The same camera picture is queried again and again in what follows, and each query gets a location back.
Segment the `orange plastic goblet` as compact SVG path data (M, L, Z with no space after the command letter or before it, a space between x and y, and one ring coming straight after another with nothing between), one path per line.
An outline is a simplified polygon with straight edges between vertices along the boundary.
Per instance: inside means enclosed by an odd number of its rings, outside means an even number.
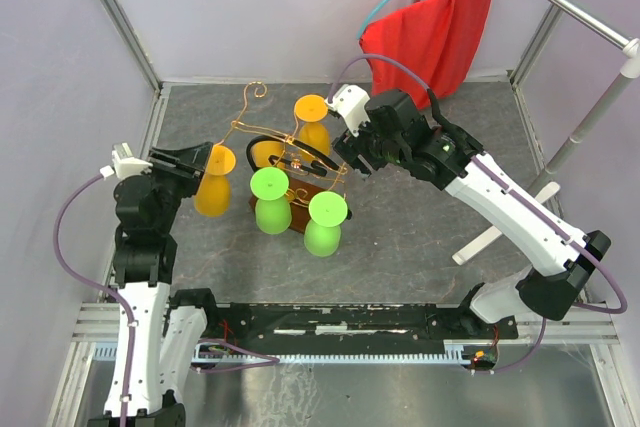
M278 141L261 141L251 148L251 154L258 168L271 167L270 158L278 159L284 152L284 145Z
M302 122L299 140L324 155L330 154L330 138L322 121L328 115L328 107L320 95L300 97L294 105L294 115Z
M227 211L232 197L227 175L235 167L236 156L233 151L221 143L215 144L194 197L194 207L199 214L218 217Z

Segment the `gold wire wine glass rack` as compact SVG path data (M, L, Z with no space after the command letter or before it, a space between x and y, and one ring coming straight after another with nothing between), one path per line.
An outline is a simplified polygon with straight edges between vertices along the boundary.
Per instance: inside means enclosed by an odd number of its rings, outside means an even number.
M313 147L301 142L298 138L302 122L294 115L295 122L291 132L282 132L274 128L248 124L244 116L248 111L251 99L261 99L268 94L268 87L262 81L251 81L243 88L243 107L237 117L230 122L229 130L219 142L225 144L234 133L251 134L253 138L247 143L245 156L252 171L258 168L253 160L251 148L261 141L278 141L284 145L284 152L280 158L270 158L271 167L282 170L289 178L289 189L286 194L292 211L292 221L289 229L302 234L310 220L308 205L311 199L323 191L334 192L339 184L345 183L346 166L338 164Z

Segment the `green plastic goblet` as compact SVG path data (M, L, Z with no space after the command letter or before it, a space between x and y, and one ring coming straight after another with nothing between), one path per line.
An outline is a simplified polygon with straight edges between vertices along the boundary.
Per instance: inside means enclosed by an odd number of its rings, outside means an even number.
M269 235L286 231L292 221L292 212L286 194L288 176L277 167L263 167L251 177L250 188L256 197L255 218L258 228Z
M323 191L308 205L310 220L304 232L304 245L316 257L333 255L340 244L341 225L347 219L348 206L342 196Z

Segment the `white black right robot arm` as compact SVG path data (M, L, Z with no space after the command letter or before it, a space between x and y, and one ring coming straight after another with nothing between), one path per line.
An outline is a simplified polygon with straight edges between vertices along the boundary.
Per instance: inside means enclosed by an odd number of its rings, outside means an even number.
M410 95L375 96L344 85L325 103L346 125L332 144L353 170L368 177L393 165L465 203L527 257L531 266L474 288L457 314L459 329L478 338L512 315L533 312L561 321L611 245L600 231L585 233L554 215L511 179L482 144L441 113L428 95L431 125Z

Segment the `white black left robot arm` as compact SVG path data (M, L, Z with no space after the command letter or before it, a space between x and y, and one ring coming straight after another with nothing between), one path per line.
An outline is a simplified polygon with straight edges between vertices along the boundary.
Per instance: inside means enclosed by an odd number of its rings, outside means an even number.
M200 187L213 145L153 148L147 159L127 144L112 151L119 180L113 269L119 304L116 360L103 412L91 426L183 426L183 390L200 337L221 315L210 289L172 291L177 243L171 235L183 200Z

